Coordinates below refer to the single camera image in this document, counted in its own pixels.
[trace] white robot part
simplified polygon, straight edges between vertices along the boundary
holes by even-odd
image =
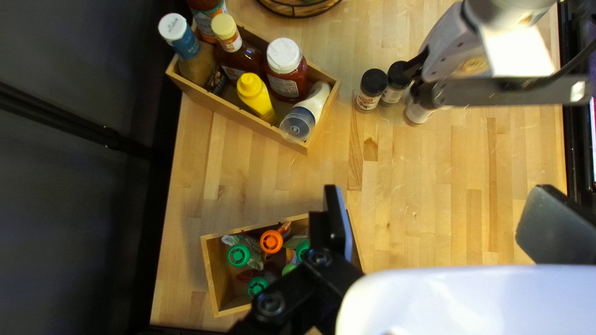
[[[535,3],[523,8],[528,2]],[[555,67],[534,23],[552,3],[552,0],[454,3],[420,49],[429,49],[422,69],[423,80],[551,75]]]
[[[480,37],[462,17],[462,2],[454,3],[441,16],[426,36],[420,52],[425,48],[429,49],[422,68],[425,82],[449,77],[490,76]],[[467,66],[470,60],[484,61],[484,64]]]
[[[394,269],[347,291],[336,335],[592,335],[596,266]]]

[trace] wire basket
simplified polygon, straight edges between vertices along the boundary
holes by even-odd
[[[330,10],[342,0],[256,0],[271,12],[290,18],[319,15]]]

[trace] yellow mustard bottle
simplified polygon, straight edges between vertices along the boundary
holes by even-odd
[[[254,115],[270,125],[277,122],[267,86],[257,74],[243,73],[236,83],[236,91],[240,99],[253,109]]]

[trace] wooden countertop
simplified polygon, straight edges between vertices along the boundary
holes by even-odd
[[[303,156],[184,97],[151,322],[225,331],[214,318],[199,237],[322,208],[341,186],[365,272],[387,268],[531,263],[514,242],[536,184],[566,190],[559,106],[453,108],[410,127],[403,106],[355,112],[362,73],[415,56],[451,0],[343,0],[314,18],[274,16],[253,0],[230,13],[289,37],[342,80],[313,152]],[[557,15],[539,23],[558,51]]]

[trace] black spice jar lid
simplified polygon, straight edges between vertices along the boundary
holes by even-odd
[[[391,64],[391,66],[389,67],[388,84],[392,88],[405,89],[406,87],[408,87],[410,81],[412,81],[412,79],[410,79],[404,73],[405,65],[406,62],[400,60]]]
[[[362,75],[360,89],[369,97],[376,97],[383,94],[387,88],[387,75],[383,70],[370,69]]]

